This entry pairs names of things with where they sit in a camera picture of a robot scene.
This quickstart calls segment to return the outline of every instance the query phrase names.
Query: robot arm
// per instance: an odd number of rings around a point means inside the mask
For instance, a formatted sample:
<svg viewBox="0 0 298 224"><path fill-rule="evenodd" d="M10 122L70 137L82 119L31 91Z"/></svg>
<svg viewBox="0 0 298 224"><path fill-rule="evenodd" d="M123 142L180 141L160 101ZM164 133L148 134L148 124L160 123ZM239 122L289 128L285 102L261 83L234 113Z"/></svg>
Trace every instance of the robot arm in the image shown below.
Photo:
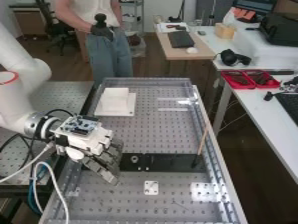
<svg viewBox="0 0 298 224"><path fill-rule="evenodd" d="M50 77L47 65L33 59L0 23L0 127L45 142L58 154L82 161L110 184L118 182L122 142L92 117L71 116L63 122L35 112L27 95Z"/></svg>

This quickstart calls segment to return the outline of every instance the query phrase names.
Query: computer monitor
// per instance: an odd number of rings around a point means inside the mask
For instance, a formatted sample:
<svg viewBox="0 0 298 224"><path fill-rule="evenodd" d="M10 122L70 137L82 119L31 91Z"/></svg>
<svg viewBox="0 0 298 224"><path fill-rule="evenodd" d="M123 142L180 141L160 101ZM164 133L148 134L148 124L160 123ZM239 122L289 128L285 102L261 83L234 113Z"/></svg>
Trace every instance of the computer monitor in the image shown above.
<svg viewBox="0 0 298 224"><path fill-rule="evenodd" d="M255 11L257 15L265 15L273 10L276 0L234 0L232 6Z"/></svg>

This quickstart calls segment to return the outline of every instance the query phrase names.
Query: black chair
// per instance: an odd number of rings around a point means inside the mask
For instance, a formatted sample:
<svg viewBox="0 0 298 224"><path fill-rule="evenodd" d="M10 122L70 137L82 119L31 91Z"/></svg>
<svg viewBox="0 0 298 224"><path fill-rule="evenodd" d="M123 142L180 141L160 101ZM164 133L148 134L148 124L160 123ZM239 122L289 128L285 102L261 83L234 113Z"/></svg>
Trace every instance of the black chair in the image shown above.
<svg viewBox="0 0 298 224"><path fill-rule="evenodd" d="M50 38L50 45L46 48L46 52L49 52L51 47L58 47L59 55L62 56L66 44L73 45L78 49L74 29L53 16L54 12L49 9L49 3L43 0L35 0L35 4L45 19L45 33Z"/></svg>

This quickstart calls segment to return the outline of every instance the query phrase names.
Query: red tray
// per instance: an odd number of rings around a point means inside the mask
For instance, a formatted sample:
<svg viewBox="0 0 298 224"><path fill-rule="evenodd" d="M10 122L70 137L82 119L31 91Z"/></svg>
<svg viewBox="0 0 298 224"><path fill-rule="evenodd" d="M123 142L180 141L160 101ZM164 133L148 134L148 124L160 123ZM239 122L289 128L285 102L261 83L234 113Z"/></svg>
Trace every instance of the red tray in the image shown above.
<svg viewBox="0 0 298 224"><path fill-rule="evenodd" d="M226 80L226 82L230 84L232 89L253 89L255 83L253 81L247 77L247 75L237 70L232 71L222 71L220 76Z"/></svg>
<svg viewBox="0 0 298 224"><path fill-rule="evenodd" d="M275 89L275 88L279 88L280 83L271 77L271 75L267 72L264 72L261 70L245 70L243 72L247 75L247 77L252 80L252 82L255 83L256 88L259 88L259 89L269 89L269 88ZM251 73L253 73L253 74L257 73L260 77L263 77L264 79L271 78L271 80L267 81L265 84L260 85L251 78L251 75L249 75Z"/></svg>

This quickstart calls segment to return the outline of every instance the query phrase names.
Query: jeans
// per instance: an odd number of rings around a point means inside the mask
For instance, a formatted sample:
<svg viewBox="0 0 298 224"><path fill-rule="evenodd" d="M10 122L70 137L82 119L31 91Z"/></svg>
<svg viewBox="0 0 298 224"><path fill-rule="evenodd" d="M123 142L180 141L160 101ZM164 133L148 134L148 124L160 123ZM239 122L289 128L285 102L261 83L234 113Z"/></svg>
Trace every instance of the jeans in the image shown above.
<svg viewBox="0 0 298 224"><path fill-rule="evenodd" d="M123 31L114 28L114 40L106 37L86 36L86 50L92 72L94 85L102 83L106 77L131 77L131 53Z"/></svg>

